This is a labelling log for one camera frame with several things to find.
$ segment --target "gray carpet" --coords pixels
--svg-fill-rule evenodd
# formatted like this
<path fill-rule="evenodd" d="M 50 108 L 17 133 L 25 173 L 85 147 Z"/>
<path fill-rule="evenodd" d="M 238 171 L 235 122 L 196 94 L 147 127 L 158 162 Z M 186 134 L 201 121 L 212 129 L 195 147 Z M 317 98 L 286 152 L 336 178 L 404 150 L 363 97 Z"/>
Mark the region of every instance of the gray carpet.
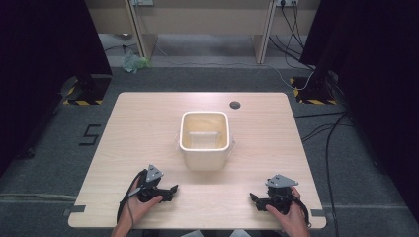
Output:
<path fill-rule="evenodd" d="M 113 80 L 101 106 L 60 105 L 43 131 L 36 156 L 14 160 L 0 179 L 0 236 L 109 236 L 111 229 L 73 229 L 64 213 L 78 195 L 97 144 L 84 138 L 88 124 L 92 133 L 102 134 L 119 93 L 122 92 L 284 92 L 293 114 L 298 116 L 342 112 L 346 108 L 299 104 L 293 91 L 273 69 L 152 68 L 129 74 L 113 68 Z M 289 81 L 308 76 L 304 70 L 281 70 Z M 73 80 L 63 86 L 66 94 Z M 297 118 L 301 137 L 318 126 L 334 123 L 339 115 Z M 336 127 L 329 144 L 331 186 L 340 236 L 419 236 L 419 226 L 405 206 L 391 178 L 374 165 L 350 118 Z M 324 229 L 312 236 L 335 236 L 331 199 L 326 179 L 325 147 L 329 130 L 307 139 L 303 145 L 327 214 Z M 44 194 L 59 197 L 4 197 L 5 194 Z M 188 231 L 161 231 L 160 236 L 180 236 Z M 218 236 L 227 236 L 218 231 Z M 252 236 L 261 236 L 250 231 Z M 133 231 L 130 236 L 140 236 Z"/>

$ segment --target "metal bracket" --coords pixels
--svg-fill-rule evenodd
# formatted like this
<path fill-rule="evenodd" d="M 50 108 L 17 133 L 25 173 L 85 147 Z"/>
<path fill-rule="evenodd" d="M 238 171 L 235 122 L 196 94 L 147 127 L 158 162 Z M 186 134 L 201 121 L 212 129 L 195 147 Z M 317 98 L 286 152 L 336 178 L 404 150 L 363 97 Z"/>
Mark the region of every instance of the metal bracket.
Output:
<path fill-rule="evenodd" d="M 298 182 L 277 174 L 276 176 L 272 177 L 272 179 L 268 180 L 265 185 L 272 188 L 283 188 L 289 186 L 297 186 Z"/>

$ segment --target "hazard tape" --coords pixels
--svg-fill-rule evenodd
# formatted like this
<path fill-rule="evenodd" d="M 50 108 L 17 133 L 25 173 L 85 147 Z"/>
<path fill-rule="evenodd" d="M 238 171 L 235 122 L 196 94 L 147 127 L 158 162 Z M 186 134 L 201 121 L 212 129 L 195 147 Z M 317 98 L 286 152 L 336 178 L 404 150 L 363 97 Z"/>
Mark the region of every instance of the hazard tape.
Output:
<path fill-rule="evenodd" d="M 290 79 L 291 85 L 295 88 L 294 79 Z M 316 99 L 304 99 L 299 94 L 299 90 L 293 90 L 295 99 L 301 104 L 312 104 L 312 105 L 337 105 L 335 100 L 316 100 Z"/>

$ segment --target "plastic bag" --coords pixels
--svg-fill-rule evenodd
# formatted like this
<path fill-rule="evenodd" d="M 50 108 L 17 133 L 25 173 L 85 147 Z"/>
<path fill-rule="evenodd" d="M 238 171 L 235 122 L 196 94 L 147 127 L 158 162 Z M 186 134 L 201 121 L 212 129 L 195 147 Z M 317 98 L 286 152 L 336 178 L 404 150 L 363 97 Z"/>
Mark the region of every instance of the plastic bag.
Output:
<path fill-rule="evenodd" d="M 145 57 L 139 57 L 129 50 L 122 59 L 123 69 L 127 72 L 136 73 L 138 69 L 151 67 L 151 62 Z"/>

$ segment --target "wrist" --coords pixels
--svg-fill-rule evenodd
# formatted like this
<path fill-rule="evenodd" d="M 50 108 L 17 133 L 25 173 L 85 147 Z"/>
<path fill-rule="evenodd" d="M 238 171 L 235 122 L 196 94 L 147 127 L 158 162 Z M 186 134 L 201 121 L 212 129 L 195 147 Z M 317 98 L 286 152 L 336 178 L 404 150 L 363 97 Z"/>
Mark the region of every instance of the wrist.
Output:
<path fill-rule="evenodd" d="M 112 237 L 125 237 L 129 233 L 130 229 L 130 224 L 126 222 L 120 222 L 112 231 Z"/>
<path fill-rule="evenodd" d="M 294 234 L 291 234 L 290 237 L 310 237 L 310 232 L 308 229 L 296 231 Z"/>

